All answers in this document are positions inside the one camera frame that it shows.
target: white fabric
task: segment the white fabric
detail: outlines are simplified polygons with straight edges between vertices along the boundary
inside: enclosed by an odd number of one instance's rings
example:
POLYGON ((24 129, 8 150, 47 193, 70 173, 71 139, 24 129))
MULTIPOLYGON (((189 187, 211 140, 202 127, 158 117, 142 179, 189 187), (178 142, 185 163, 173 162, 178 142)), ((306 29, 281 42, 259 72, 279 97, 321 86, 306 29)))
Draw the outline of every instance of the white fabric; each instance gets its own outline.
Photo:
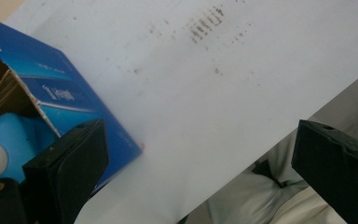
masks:
POLYGON ((275 213, 270 224, 287 223, 346 223, 337 212, 308 187, 284 203, 275 213))
POLYGON ((345 223, 291 167, 296 131, 268 153, 272 175, 244 171, 208 200, 214 224, 345 223))

